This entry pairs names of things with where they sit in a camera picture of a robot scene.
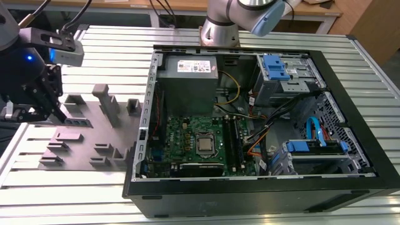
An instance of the gray plastic block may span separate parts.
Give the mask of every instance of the gray plastic block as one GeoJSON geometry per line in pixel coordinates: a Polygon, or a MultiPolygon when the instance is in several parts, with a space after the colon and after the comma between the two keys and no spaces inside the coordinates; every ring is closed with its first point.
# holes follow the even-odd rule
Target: gray plastic block
{"type": "Polygon", "coordinates": [[[65,142],[52,141],[48,144],[48,150],[52,152],[68,151],[68,149],[65,142]]]}
{"type": "Polygon", "coordinates": [[[120,119],[117,114],[120,112],[119,104],[115,97],[108,95],[108,85],[107,84],[95,84],[92,94],[96,98],[99,98],[101,104],[101,111],[104,112],[109,123],[113,128],[120,126],[120,119]]]}
{"type": "Polygon", "coordinates": [[[135,98],[128,99],[127,110],[128,110],[129,116],[140,115],[141,107],[140,107],[139,99],[135,99],[135,98]]]}
{"type": "Polygon", "coordinates": [[[113,153],[113,147],[109,143],[108,144],[95,143],[93,148],[100,155],[112,155],[113,153]]]}
{"type": "Polygon", "coordinates": [[[81,142],[83,135],[80,133],[56,133],[55,139],[57,141],[76,141],[76,142],[81,142]]]}
{"type": "Polygon", "coordinates": [[[52,153],[41,156],[39,160],[41,165],[59,168],[63,165],[63,159],[52,153]]]}
{"type": "Polygon", "coordinates": [[[105,156],[101,157],[91,157],[89,158],[89,164],[93,167],[109,167],[111,166],[111,161],[105,156]]]}
{"type": "Polygon", "coordinates": [[[113,154],[112,154],[112,161],[115,164],[117,164],[120,167],[127,166],[127,156],[128,156],[129,149],[125,149],[123,154],[120,153],[119,149],[115,149],[113,154]]]}
{"type": "Polygon", "coordinates": [[[85,104],[77,104],[77,107],[93,128],[57,126],[51,140],[55,146],[52,146],[53,144],[48,146],[49,149],[43,156],[51,154],[51,156],[57,156],[61,161],[56,161],[57,163],[44,161],[39,168],[43,170],[125,171],[127,153],[131,151],[137,137],[137,129],[133,128],[139,127],[140,113],[129,116],[127,103],[119,103],[120,126],[112,127],[107,115],[101,112],[100,102],[88,101],[85,104]],[[68,150],[61,150],[57,143],[64,143],[68,150]]]}
{"type": "Polygon", "coordinates": [[[77,105],[85,105],[85,101],[81,98],[81,95],[68,95],[67,99],[65,99],[65,104],[68,103],[73,103],[77,105]]]}

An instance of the aluminum table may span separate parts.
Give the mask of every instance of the aluminum table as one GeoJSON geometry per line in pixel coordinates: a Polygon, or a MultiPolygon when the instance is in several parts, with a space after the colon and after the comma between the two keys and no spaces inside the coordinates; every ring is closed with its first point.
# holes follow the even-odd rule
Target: aluminum table
{"type": "MultiPolygon", "coordinates": [[[[119,101],[143,101],[153,44],[197,45],[199,31],[91,26],[76,34],[83,67],[63,67],[64,93],[83,94],[108,83],[119,101]]],[[[240,32],[243,47],[324,52],[343,86],[400,170],[400,92],[359,42],[340,35],[240,32]]],[[[39,159],[55,127],[23,124],[0,159],[0,224],[400,224],[400,192],[329,213],[147,219],[121,198],[124,172],[40,171],[39,159]]]]}

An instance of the blue led light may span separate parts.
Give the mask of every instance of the blue led light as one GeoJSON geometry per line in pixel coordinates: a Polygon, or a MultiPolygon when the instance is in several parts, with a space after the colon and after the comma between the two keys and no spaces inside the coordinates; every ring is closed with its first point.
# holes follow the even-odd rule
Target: blue led light
{"type": "Polygon", "coordinates": [[[55,57],[56,57],[56,51],[51,48],[51,49],[49,49],[49,60],[51,60],[52,62],[55,62],[55,57]]]}

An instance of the power supply label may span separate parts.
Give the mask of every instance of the power supply label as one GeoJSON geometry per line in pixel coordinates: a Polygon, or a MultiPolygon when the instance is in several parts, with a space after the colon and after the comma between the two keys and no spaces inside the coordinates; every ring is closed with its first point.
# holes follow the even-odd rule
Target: power supply label
{"type": "Polygon", "coordinates": [[[183,73],[211,73],[211,62],[207,60],[180,60],[177,72],[183,73]]]}

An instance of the yellow cable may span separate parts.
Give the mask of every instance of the yellow cable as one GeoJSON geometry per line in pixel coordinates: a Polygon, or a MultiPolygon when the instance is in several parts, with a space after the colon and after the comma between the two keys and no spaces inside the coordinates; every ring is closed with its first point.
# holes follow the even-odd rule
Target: yellow cable
{"type": "Polygon", "coordinates": [[[236,86],[237,86],[237,93],[236,93],[235,98],[231,101],[228,101],[228,102],[215,103],[216,105],[225,105],[225,104],[229,104],[231,102],[233,102],[239,98],[239,95],[240,95],[240,85],[239,85],[236,79],[233,78],[233,76],[231,76],[231,74],[228,74],[225,71],[219,71],[219,72],[221,72],[224,75],[227,75],[232,79],[232,81],[236,83],[236,86]]]}

